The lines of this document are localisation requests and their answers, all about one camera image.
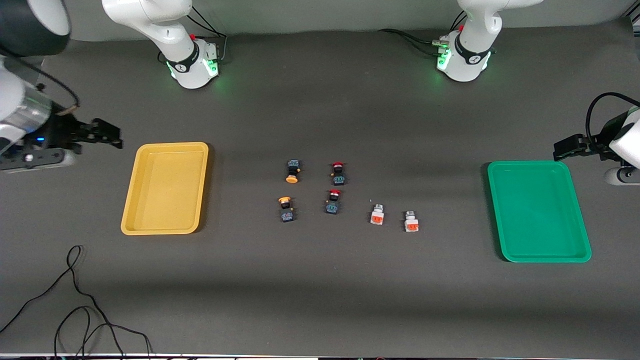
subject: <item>electrical component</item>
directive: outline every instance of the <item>electrical component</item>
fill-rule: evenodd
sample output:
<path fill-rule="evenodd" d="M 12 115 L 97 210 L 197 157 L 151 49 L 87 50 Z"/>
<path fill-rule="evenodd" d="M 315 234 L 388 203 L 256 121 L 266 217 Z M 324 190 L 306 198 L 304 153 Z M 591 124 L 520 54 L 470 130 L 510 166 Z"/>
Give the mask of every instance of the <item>electrical component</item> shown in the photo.
<path fill-rule="evenodd" d="M 280 219 L 282 222 L 290 222 L 295 220 L 293 218 L 293 208 L 291 207 L 291 198 L 288 196 L 278 199 L 280 202 Z"/>
<path fill-rule="evenodd" d="M 343 173 L 344 164 L 337 161 L 331 165 L 333 172 L 331 176 L 333 176 L 333 185 L 334 186 L 342 186 L 344 185 L 344 181 L 346 180 Z"/>
<path fill-rule="evenodd" d="M 415 233 L 418 231 L 418 220 L 415 219 L 415 213 L 413 211 L 404 213 L 404 218 L 404 230 L 407 233 Z"/>
<path fill-rule="evenodd" d="M 385 221 L 385 213 L 384 211 L 384 207 L 380 204 L 376 204 L 373 207 L 373 211 L 371 212 L 371 223 L 374 225 L 382 225 L 382 223 Z"/>
<path fill-rule="evenodd" d="M 327 214 L 336 215 L 338 213 L 338 208 L 340 207 L 339 201 L 340 201 L 340 190 L 336 190 L 336 189 L 329 190 L 329 199 L 326 201 L 324 212 Z"/>
<path fill-rule="evenodd" d="M 455 81 L 474 80 L 486 68 L 493 41 L 502 29 L 502 18 L 498 11 L 525 8 L 542 1 L 458 0 L 468 19 L 462 30 L 452 29 L 449 34 L 440 37 L 441 42 L 453 45 L 440 55 L 436 68 Z"/>
<path fill-rule="evenodd" d="M 191 37 L 177 20 L 189 15 L 191 0 L 102 0 L 109 18 L 151 39 L 182 87 L 205 86 L 219 74 L 215 44 Z"/>
<path fill-rule="evenodd" d="M 609 120 L 597 135 L 591 134 L 591 113 L 603 97 L 614 96 L 633 104 L 630 110 Z M 600 160 L 613 160 L 619 167 L 605 173 L 605 180 L 612 185 L 640 185 L 640 102 L 617 92 L 606 92 L 596 97 L 589 106 L 586 117 L 586 136 L 571 135 L 554 144 L 554 160 L 573 156 L 599 155 Z"/>
<path fill-rule="evenodd" d="M 298 172 L 300 172 L 300 160 L 289 160 L 287 162 L 287 177 L 285 177 L 285 181 L 287 181 L 289 184 L 297 183 Z"/>

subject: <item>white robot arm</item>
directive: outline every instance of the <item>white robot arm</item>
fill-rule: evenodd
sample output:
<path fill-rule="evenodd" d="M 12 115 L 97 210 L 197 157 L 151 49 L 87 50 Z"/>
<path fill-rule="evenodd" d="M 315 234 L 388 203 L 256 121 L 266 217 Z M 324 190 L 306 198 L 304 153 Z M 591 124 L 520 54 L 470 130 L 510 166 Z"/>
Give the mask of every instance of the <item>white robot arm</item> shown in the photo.
<path fill-rule="evenodd" d="M 591 112 L 606 96 L 615 96 L 635 105 L 629 111 L 609 120 L 597 135 L 591 134 Z M 599 155 L 601 160 L 613 160 L 621 166 L 609 169 L 605 180 L 612 185 L 640 185 L 640 102 L 616 92 L 596 97 L 587 111 L 586 133 L 575 134 L 554 144 L 554 160 L 572 156 Z"/>
<path fill-rule="evenodd" d="M 122 148 L 119 128 L 101 119 L 91 124 L 76 120 L 71 112 L 77 103 L 64 109 L 41 88 L 36 89 L 4 67 L 5 57 L 14 58 L 54 79 L 21 58 L 58 54 L 67 46 L 71 28 L 61 0 L 0 1 L 0 29 L 1 171 L 71 165 L 82 151 L 78 142 Z"/>
<path fill-rule="evenodd" d="M 463 31 L 454 30 L 440 37 L 449 49 L 437 69 L 456 81 L 472 81 L 486 68 L 493 41 L 502 29 L 501 10 L 525 8 L 543 0 L 458 0 L 467 13 Z"/>
<path fill-rule="evenodd" d="M 218 75 L 215 44 L 192 39 L 177 22 L 189 15 L 191 0 L 102 0 L 111 20 L 151 39 L 167 59 L 171 75 L 184 88 L 206 85 Z"/>

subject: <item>cable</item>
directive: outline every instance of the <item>cable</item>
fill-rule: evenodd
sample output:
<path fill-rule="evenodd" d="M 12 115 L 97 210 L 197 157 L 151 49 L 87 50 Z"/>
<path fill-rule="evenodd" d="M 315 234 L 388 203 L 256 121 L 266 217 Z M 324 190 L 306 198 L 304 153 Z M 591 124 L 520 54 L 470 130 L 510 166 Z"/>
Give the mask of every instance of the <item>cable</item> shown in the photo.
<path fill-rule="evenodd" d="M 225 56 L 227 55 L 227 39 L 229 39 L 229 38 L 225 37 L 225 45 L 223 45 L 223 47 L 222 47 L 222 57 L 220 57 L 219 61 L 224 60 Z"/>
<path fill-rule="evenodd" d="M 210 31 L 210 32 L 212 32 L 212 33 L 217 34 L 217 32 L 215 32 L 214 30 L 209 29 L 208 27 L 206 27 L 206 26 L 202 25 L 201 23 L 197 22 L 197 21 L 196 21 L 194 18 L 192 18 L 190 15 L 187 15 L 187 18 L 188 18 L 189 20 L 193 21 L 197 26 L 200 26 L 201 28 L 203 28 L 203 29 L 205 29 L 205 30 L 207 30 L 207 31 Z"/>
<path fill-rule="evenodd" d="M 638 6 L 640 6 L 640 3 L 637 3 L 637 4 L 634 6 L 634 8 L 633 8 L 633 9 L 629 10 L 629 11 L 627 12 L 627 16 L 631 16 L 631 14 L 633 14 L 633 12 L 634 12 L 636 9 L 638 9 Z"/>
<path fill-rule="evenodd" d="M 457 28 L 465 19 L 467 18 L 467 14 L 465 14 L 465 16 L 462 17 L 462 19 L 460 19 L 454 26 L 453 28 L 451 28 L 451 30 Z"/>
<path fill-rule="evenodd" d="M 227 37 L 225 34 L 223 34 L 223 33 L 219 33 L 219 32 L 218 32 L 218 30 L 216 30 L 216 29 L 215 29 L 211 24 L 209 24 L 209 21 L 207 21 L 207 19 L 205 19 L 205 18 L 204 18 L 204 16 L 202 16 L 202 14 L 198 11 L 198 9 L 196 9 L 196 7 L 195 7 L 195 6 L 192 6 L 192 8 L 193 8 L 193 11 L 195 11 L 195 12 L 198 14 L 198 16 L 199 16 L 202 20 L 204 20 L 204 22 L 205 22 L 207 25 L 209 25 L 209 27 L 211 28 L 211 31 L 213 31 L 214 33 L 218 34 L 218 35 L 219 35 L 219 36 L 221 36 L 221 37 L 225 37 L 225 38 Z"/>
<path fill-rule="evenodd" d="M 411 40 L 415 41 L 415 42 L 419 42 L 420 44 L 426 44 L 426 45 L 431 45 L 431 41 L 429 40 L 423 40 L 419 37 L 413 36 L 405 31 L 401 31 L 398 29 L 380 29 L 378 31 L 382 31 L 383 33 L 393 33 L 393 34 L 398 34 L 402 37 L 407 37 L 410 38 Z"/>
<path fill-rule="evenodd" d="M 82 358 L 84 359 L 84 344 L 86 343 L 86 335 L 89 333 L 89 328 L 91 327 L 91 315 L 89 314 L 89 310 L 87 309 L 93 310 L 90 306 L 78 306 L 77 308 L 71 310 L 71 312 L 67 314 L 62 320 L 60 325 L 58 325 L 58 328 L 56 329 L 56 335 L 53 337 L 53 360 L 57 360 L 58 358 L 58 338 L 60 337 L 60 330 L 62 329 L 62 325 L 64 325 L 65 322 L 71 317 L 71 315 L 73 315 L 78 310 L 84 310 L 84 313 L 86 314 L 86 329 L 84 330 L 83 344 L 80 347 L 80 349 L 82 350 Z"/>
<path fill-rule="evenodd" d="M 71 253 L 73 253 L 74 250 L 77 250 L 77 255 L 76 257 L 73 259 L 73 261 L 70 260 L 71 257 Z M 22 307 L 20 308 L 20 310 L 18 310 L 18 313 L 16 313 L 13 318 L 11 320 L 9 320 L 9 322 L 2 328 L 0 329 L 0 334 L 6 330 L 7 327 L 9 327 L 9 325 L 11 325 L 15 319 L 18 318 L 18 316 L 20 316 L 20 314 L 23 312 L 23 310 L 25 309 L 25 307 L 32 301 L 39 299 L 40 297 L 43 297 L 45 294 L 47 294 L 49 291 L 51 291 L 60 281 L 60 279 L 62 279 L 63 276 L 65 276 L 67 273 L 71 272 L 71 276 L 73 278 L 73 283 L 74 283 L 74 288 L 76 289 L 76 291 L 80 294 L 80 295 L 84 295 L 86 297 L 89 297 L 91 299 L 91 301 L 93 302 L 93 306 L 96 308 L 96 310 L 100 313 L 100 315 L 102 316 L 102 318 L 104 319 L 104 322 L 106 323 L 111 323 L 109 321 L 109 319 L 107 319 L 106 314 L 104 313 L 104 311 L 102 310 L 102 308 L 100 308 L 100 306 L 98 306 L 98 303 L 95 300 L 95 297 L 93 297 L 93 295 L 84 293 L 80 290 L 80 287 L 78 286 L 77 283 L 77 279 L 76 279 L 76 271 L 74 270 L 74 266 L 76 265 L 76 263 L 78 262 L 78 259 L 80 258 L 80 254 L 82 253 L 82 247 L 80 247 L 80 245 L 74 245 L 71 249 L 69 249 L 69 252 L 67 253 L 67 269 L 60 274 L 60 276 L 58 276 L 58 278 L 53 282 L 53 284 L 51 284 L 50 287 L 48 287 L 42 294 L 27 300 L 27 302 L 24 303 L 24 305 L 22 305 Z M 121 353 L 124 353 L 124 351 L 122 351 L 122 347 L 120 346 L 119 342 L 118 342 L 118 338 L 116 338 L 116 334 L 115 331 L 113 331 L 113 328 L 111 328 L 111 335 L 113 336 L 113 342 L 116 344 L 116 347 L 118 348 L 118 350 Z"/>
<path fill-rule="evenodd" d="M 76 261 L 77 261 L 77 259 L 71 264 L 71 266 L 74 266 L 76 264 Z M 38 300 L 39 298 L 43 297 L 48 292 L 50 292 L 54 287 L 56 287 L 58 282 L 60 282 L 60 279 L 62 279 L 62 277 L 65 276 L 70 271 L 71 271 L 71 267 L 67 268 L 62 274 L 60 274 L 60 276 L 58 276 L 58 278 L 53 282 L 53 284 L 51 284 L 51 286 L 48 287 L 43 293 L 41 293 L 40 295 L 38 295 L 38 296 L 36 296 L 34 298 L 31 298 L 31 299 L 27 300 L 27 302 L 25 302 L 24 305 L 22 305 L 20 310 L 18 310 L 18 312 L 13 316 L 13 318 L 11 320 L 9 320 L 9 322 L 6 323 L 6 325 L 2 329 L 0 329 L 0 334 L 2 334 L 6 330 L 6 328 L 8 328 L 15 321 L 15 319 L 17 319 L 18 316 L 20 316 L 20 314 L 22 314 L 22 312 L 24 311 L 24 308 L 27 307 L 27 305 L 29 305 L 30 302 L 32 302 L 34 300 Z"/>
<path fill-rule="evenodd" d="M 421 38 L 415 37 L 409 33 L 405 33 L 404 31 L 400 31 L 400 30 L 396 30 L 396 29 L 380 29 L 378 31 L 382 31 L 384 33 L 393 33 L 393 34 L 398 34 L 400 35 L 400 37 L 402 37 L 403 39 L 405 39 L 414 49 L 420 51 L 423 54 L 429 55 L 429 56 L 440 56 L 438 53 L 431 53 L 421 47 L 419 47 L 416 43 L 414 43 L 413 41 L 419 42 L 420 44 L 429 44 L 431 45 L 430 41 L 427 40 L 423 40 Z"/>
<path fill-rule="evenodd" d="M 451 27 L 449 28 L 449 31 L 453 31 L 453 29 L 456 27 L 456 21 L 458 21 L 458 18 L 460 17 L 460 15 L 462 15 L 462 14 L 464 14 L 464 13 L 465 13 L 465 11 L 464 11 L 464 10 L 462 10 L 462 11 L 458 14 L 458 16 L 456 16 L 456 18 L 455 18 L 455 19 L 453 20 L 453 22 L 451 23 Z"/>
<path fill-rule="evenodd" d="M 44 70 L 41 70 L 41 69 L 38 69 L 38 67 L 33 66 L 32 64 L 24 61 L 23 59 L 20 58 L 20 56 L 18 54 L 15 54 L 13 51 L 10 51 L 9 49 L 5 48 L 4 46 L 0 45 L 0 48 L 10 58 L 13 58 L 15 61 L 19 62 L 22 66 L 25 66 L 25 67 L 27 67 L 27 68 L 39 73 L 40 75 L 43 75 L 44 77 L 46 77 L 47 79 L 53 81 L 54 83 L 58 84 L 58 86 L 60 86 L 63 89 L 65 89 L 65 91 L 69 95 L 71 95 L 71 97 L 74 98 L 74 104 L 73 105 L 71 105 L 68 108 L 58 112 L 56 115 L 61 115 L 62 116 L 62 115 L 71 114 L 72 112 L 76 111 L 80 107 L 80 98 L 78 98 L 78 95 L 73 90 L 71 90 L 71 88 L 69 88 L 67 85 L 65 85 L 62 81 L 56 79 L 53 75 L 50 75 L 48 72 L 46 72 Z"/>
<path fill-rule="evenodd" d="M 591 101 L 591 105 L 589 105 L 589 110 L 587 110 L 587 118 L 585 120 L 585 130 L 587 132 L 587 139 L 589 139 L 589 143 L 593 146 L 593 149 L 602 157 L 605 157 L 604 152 L 602 151 L 601 148 L 599 148 L 598 146 L 596 146 L 595 140 L 593 138 L 593 135 L 591 135 L 591 112 L 593 112 L 593 108 L 596 106 L 596 103 L 602 99 L 603 97 L 607 97 L 607 96 L 615 96 L 619 99 L 622 99 L 624 101 L 627 101 L 630 104 L 633 104 L 635 106 L 638 106 L 640 108 L 640 101 L 635 100 L 630 98 L 629 96 L 623 95 L 621 93 L 618 92 L 606 92 L 604 94 L 600 94 L 598 95 L 595 99 L 593 99 L 593 101 Z"/>
<path fill-rule="evenodd" d="M 147 357 L 149 358 L 149 360 L 151 360 L 151 353 L 153 352 L 153 347 L 151 346 L 151 341 L 149 340 L 149 337 L 146 334 L 144 334 L 143 332 L 131 330 L 131 329 L 128 329 L 128 328 L 126 328 L 124 326 L 116 325 L 116 324 L 113 324 L 113 323 L 102 323 L 102 324 L 96 326 L 95 329 L 91 332 L 91 334 L 89 334 L 89 336 L 86 336 L 86 333 L 85 333 L 85 337 L 84 337 L 83 343 L 81 345 L 81 349 L 84 350 L 84 346 L 87 344 L 89 339 L 91 339 L 91 337 L 95 334 L 95 332 L 98 331 L 98 329 L 100 329 L 103 326 L 108 326 L 111 329 L 111 331 L 113 331 L 113 328 L 115 327 L 117 329 L 121 329 L 121 330 L 130 332 L 131 334 L 137 334 L 137 335 L 142 336 L 145 339 L 145 345 L 147 347 Z"/>

